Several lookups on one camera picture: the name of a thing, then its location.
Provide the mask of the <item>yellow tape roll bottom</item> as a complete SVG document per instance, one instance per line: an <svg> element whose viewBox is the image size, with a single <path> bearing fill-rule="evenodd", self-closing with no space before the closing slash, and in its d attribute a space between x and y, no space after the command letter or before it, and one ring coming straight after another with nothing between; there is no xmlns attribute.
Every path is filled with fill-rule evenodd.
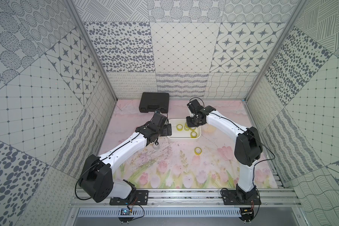
<svg viewBox="0 0 339 226"><path fill-rule="evenodd" d="M190 137L191 137L191 138L197 138L197 137L198 137L198 133L195 132L195 131L192 131L192 132L190 133Z"/></svg>

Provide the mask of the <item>white plastic storage box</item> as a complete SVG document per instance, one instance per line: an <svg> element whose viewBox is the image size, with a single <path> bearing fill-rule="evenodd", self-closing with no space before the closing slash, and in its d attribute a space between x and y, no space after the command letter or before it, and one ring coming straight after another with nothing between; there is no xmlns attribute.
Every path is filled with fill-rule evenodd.
<svg viewBox="0 0 339 226"><path fill-rule="evenodd" d="M171 124L171 127L172 127L172 135L168 136L167 138L171 141L183 141L183 140L188 140L188 139L195 140L195 139L198 139L201 136L202 132L201 132L200 127L197 127L196 130L195 130L195 132L198 133L197 138L191 138L190 137L190 133L192 132L191 130L185 131L183 129L182 131L177 131L176 125L182 124L183 127L184 127L185 123L186 123L186 119L169 119L169 124Z"/></svg>

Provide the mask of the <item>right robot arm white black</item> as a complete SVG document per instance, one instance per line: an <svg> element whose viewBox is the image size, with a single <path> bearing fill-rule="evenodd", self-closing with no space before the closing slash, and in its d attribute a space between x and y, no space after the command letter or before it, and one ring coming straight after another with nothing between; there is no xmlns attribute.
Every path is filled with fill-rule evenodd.
<svg viewBox="0 0 339 226"><path fill-rule="evenodd" d="M238 204L261 205L260 194L255 186L255 165L263 152L258 130L241 126L224 117L211 106L190 110L187 125L199 127L209 124L219 129L235 141L234 156L240 164L239 180L234 193Z"/></svg>

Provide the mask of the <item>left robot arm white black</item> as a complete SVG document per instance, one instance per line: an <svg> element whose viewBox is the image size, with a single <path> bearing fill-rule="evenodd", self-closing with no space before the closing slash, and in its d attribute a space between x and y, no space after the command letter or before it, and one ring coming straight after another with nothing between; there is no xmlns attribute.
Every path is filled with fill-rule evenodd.
<svg viewBox="0 0 339 226"><path fill-rule="evenodd" d="M82 188L99 203L107 197L119 198L125 204L135 201L135 186L127 180L115 181L113 174L128 158L143 150L151 143L158 142L159 137L172 135L170 123L163 126L148 121L136 128L135 132L114 149L100 156L90 155L84 164L76 186Z"/></svg>

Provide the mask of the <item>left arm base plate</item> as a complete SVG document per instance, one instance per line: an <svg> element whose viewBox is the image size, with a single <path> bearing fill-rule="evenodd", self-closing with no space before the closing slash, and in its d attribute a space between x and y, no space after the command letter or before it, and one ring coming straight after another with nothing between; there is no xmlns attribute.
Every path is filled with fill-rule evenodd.
<svg viewBox="0 0 339 226"><path fill-rule="evenodd" d="M110 205L111 206L129 206L132 204L135 205L147 205L148 202L148 195L149 191L148 190L136 190L130 193L130 195L125 198L111 198L110 200Z"/></svg>

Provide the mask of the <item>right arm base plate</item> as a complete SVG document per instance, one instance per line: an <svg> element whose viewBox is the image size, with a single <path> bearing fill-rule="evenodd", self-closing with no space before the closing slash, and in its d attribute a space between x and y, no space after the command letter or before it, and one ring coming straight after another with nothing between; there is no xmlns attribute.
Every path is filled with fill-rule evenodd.
<svg viewBox="0 0 339 226"><path fill-rule="evenodd" d="M242 190L221 189L220 195L224 205L261 205L260 195L256 189L250 192Z"/></svg>

